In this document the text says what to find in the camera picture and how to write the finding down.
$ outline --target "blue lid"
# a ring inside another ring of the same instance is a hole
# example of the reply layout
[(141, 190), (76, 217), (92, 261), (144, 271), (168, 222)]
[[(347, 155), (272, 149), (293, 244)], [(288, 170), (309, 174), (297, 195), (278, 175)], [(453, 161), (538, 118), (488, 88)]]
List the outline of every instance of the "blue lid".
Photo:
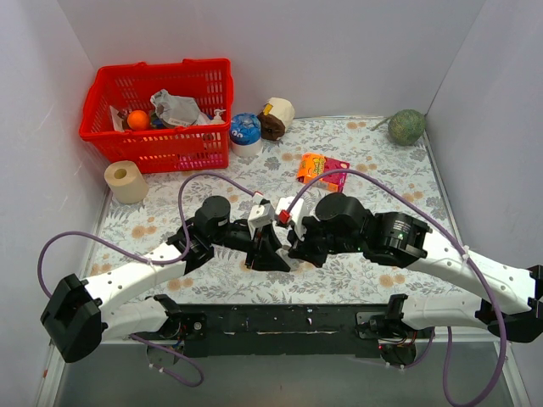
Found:
[(260, 138), (260, 120), (256, 114), (241, 113), (232, 117), (230, 140), (240, 146), (257, 142)]

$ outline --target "green melon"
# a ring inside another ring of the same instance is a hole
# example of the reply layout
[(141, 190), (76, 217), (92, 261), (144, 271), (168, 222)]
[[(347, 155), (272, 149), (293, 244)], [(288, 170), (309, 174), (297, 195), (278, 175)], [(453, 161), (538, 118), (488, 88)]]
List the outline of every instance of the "green melon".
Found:
[(383, 120), (373, 127), (372, 130), (377, 129), (387, 120), (389, 120), (390, 138), (401, 146), (411, 146), (414, 144), (423, 135), (426, 128), (424, 114), (413, 109), (406, 109)]

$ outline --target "table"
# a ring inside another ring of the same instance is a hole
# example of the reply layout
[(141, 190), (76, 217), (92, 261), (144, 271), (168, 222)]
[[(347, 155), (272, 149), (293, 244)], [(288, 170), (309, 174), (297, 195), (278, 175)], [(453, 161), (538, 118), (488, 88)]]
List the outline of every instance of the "table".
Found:
[[(386, 125), (377, 131), (369, 128), (378, 122), (363, 118), (313, 118), (295, 120), (278, 142), (264, 141), (257, 157), (230, 155), (230, 165), (217, 172), (258, 190), (276, 205), (280, 197), (293, 196), (302, 184), (295, 180), (303, 153), (322, 153), (350, 163), (393, 188), (404, 198), (431, 214), (449, 230), (451, 223), (441, 197), (432, 163), (423, 140), (412, 147), (393, 144)], [(133, 205), (110, 200), (99, 235), (124, 249), (145, 254), (156, 248), (180, 226), (177, 192), (182, 181), (193, 172), (147, 175), (148, 196)], [(347, 195), (357, 197), (372, 212), (409, 209), (370, 182), (348, 175)], [(305, 195), (310, 208), (329, 192), (314, 187)], [(205, 198), (218, 194), (232, 205), (232, 219), (247, 217), (252, 201), (223, 180), (201, 176), (188, 184), (183, 194), (186, 216), (192, 216)], [(277, 235), (286, 242), (284, 229)], [(216, 248), (216, 256), (187, 276), (171, 280), (142, 293), (134, 301), (165, 293), (178, 303), (386, 303), (395, 293), (419, 296), (448, 296), (461, 292), (448, 282), (422, 273), (374, 265), (360, 254), (329, 256), (317, 269), (303, 264), (291, 273), (260, 272), (244, 266), (244, 254)], [(128, 259), (105, 247), (97, 247), (91, 276), (125, 264)]]

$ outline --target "beige tape roll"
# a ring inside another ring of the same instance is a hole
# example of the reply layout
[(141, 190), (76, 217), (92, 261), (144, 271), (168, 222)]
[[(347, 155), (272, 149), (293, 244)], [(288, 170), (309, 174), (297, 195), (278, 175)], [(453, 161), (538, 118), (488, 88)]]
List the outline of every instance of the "beige tape roll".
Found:
[(140, 202), (149, 192), (147, 182), (132, 161), (113, 163), (106, 169), (104, 178), (115, 198), (122, 204)]

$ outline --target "gray floor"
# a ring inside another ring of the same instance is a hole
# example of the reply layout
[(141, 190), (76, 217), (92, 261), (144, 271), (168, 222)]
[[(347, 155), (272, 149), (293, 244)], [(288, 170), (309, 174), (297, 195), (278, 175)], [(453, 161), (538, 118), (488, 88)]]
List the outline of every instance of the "gray floor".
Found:
[[(456, 343), (453, 352), (451, 392), (456, 402), (466, 402), (480, 392), (494, 369), (494, 345)], [(65, 367), (55, 406), (445, 406), (444, 357), (445, 344), (436, 343), (428, 358), (405, 374), (357, 363), (349, 356), (212, 357), (199, 360), (205, 383), (187, 388), (151, 371), (144, 346), (102, 345)], [(196, 377), (182, 362), (174, 370)], [(481, 405), (513, 405), (503, 378)]]

